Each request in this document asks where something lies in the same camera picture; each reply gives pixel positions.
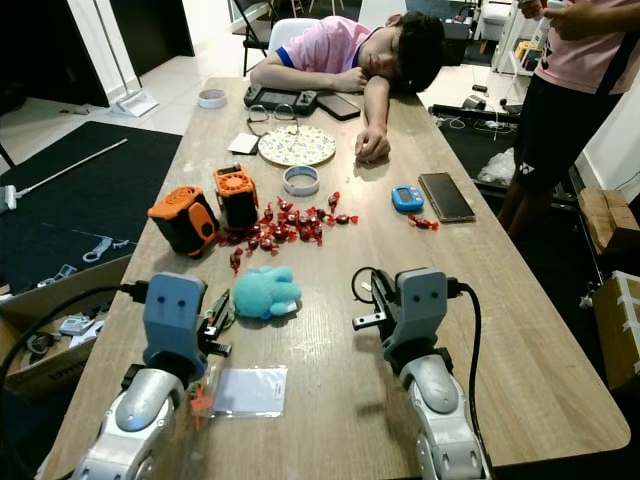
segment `small plastic bag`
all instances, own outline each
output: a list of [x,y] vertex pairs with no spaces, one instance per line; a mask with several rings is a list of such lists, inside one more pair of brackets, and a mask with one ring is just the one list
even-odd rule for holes
[[503,185],[509,185],[511,178],[516,170],[516,164],[513,159],[513,147],[504,153],[498,153],[491,157],[480,173],[478,180],[483,182],[496,182]]
[[280,417],[284,414],[287,367],[207,370],[191,401],[199,417]]

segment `eyeglasses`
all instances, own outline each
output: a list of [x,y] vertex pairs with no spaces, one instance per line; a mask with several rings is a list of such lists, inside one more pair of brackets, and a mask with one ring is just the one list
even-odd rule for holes
[[[294,113],[293,107],[291,105],[289,105],[288,103],[279,104],[278,106],[276,106],[275,110],[273,111],[273,116],[276,120],[283,121],[283,122],[295,121],[296,122],[295,130],[291,131],[292,129],[287,128],[287,133],[290,133],[291,135],[296,135],[296,136],[298,135],[298,131],[300,130],[300,125],[298,124],[298,117]],[[251,133],[253,133],[256,137],[263,137],[268,133],[268,131],[265,129],[264,132],[258,133],[254,130],[253,124],[263,123],[266,125],[267,121],[269,121],[269,113],[267,112],[267,109],[264,108],[262,105],[252,105],[249,108],[249,118],[247,118],[247,127],[249,127],[249,130],[251,130]]]

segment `plate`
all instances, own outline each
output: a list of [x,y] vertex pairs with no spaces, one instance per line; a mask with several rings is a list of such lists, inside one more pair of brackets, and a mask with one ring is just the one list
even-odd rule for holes
[[285,167],[317,165],[333,157],[336,140],[309,125],[301,125],[298,135],[294,126],[280,127],[260,139],[258,151],[265,160]]

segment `white stick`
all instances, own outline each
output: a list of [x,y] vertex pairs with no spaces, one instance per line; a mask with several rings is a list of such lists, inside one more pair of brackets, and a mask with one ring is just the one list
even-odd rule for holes
[[111,145],[110,147],[107,148],[103,148],[102,150],[100,150],[99,152],[94,153],[93,155],[85,158],[84,160],[80,160],[77,163],[74,163],[73,165],[65,168],[64,170],[60,170],[58,173],[51,175],[50,177],[45,178],[44,180],[42,180],[41,182],[36,183],[35,185],[32,185],[28,188],[25,188],[24,190],[21,190],[20,192],[16,193],[16,198],[22,198],[24,195],[26,195],[27,193],[29,193],[32,190],[35,190],[36,188],[44,185],[47,182],[50,182],[51,180],[53,180],[54,178],[59,177],[60,175],[62,175],[63,173],[67,173],[69,170],[72,170],[76,167],[79,167],[80,165],[82,165],[83,163],[87,163],[89,160],[93,160],[94,158],[102,155],[103,153],[108,152],[109,150],[113,150],[114,148],[119,147],[120,145],[124,145],[125,143],[127,143],[129,140],[127,140],[126,138],[123,138],[122,140],[120,140],[118,143],[114,143],[113,145]]

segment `wooden table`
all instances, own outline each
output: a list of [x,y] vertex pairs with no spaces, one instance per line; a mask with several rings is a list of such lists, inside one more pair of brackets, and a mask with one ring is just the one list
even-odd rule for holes
[[[215,203],[214,168],[246,165],[264,205],[285,196],[282,170],[260,157],[234,157],[227,147],[246,130],[242,96],[247,82],[211,79],[229,104],[195,108],[160,195],[199,185]],[[473,186],[462,165],[417,98],[392,100],[391,161],[373,168],[354,164],[362,120],[338,123],[322,110],[302,124],[328,130],[336,155],[319,167],[320,191],[291,199],[297,207],[326,206],[339,190],[339,211],[360,215],[357,226],[325,229],[324,246],[298,241],[277,256],[256,251],[241,269],[292,267],[302,308],[288,320],[238,322],[221,341],[233,344],[232,367],[286,365],[285,414],[275,419],[216,419],[196,433],[189,409],[178,412],[173,457],[185,479],[397,478],[418,476],[417,423],[405,392],[382,358],[377,329],[354,332],[351,318],[371,313],[350,291],[355,270],[373,265],[391,274],[434,266],[469,283],[482,305],[483,336],[477,404],[482,432],[496,466],[613,450],[629,442],[629,428],[524,260]],[[422,231],[409,226],[390,201],[391,188],[420,173],[450,172],[477,222]],[[435,219],[429,205],[424,215]],[[207,282],[205,305],[233,284],[231,247],[211,249],[195,261],[174,254],[148,223],[125,280],[155,272],[193,275]],[[465,386],[474,333],[468,298],[449,302],[438,330]],[[93,443],[101,418],[131,363],[146,346],[142,307],[118,294],[71,402],[45,478],[74,468]],[[167,478],[178,478],[177,474]]]

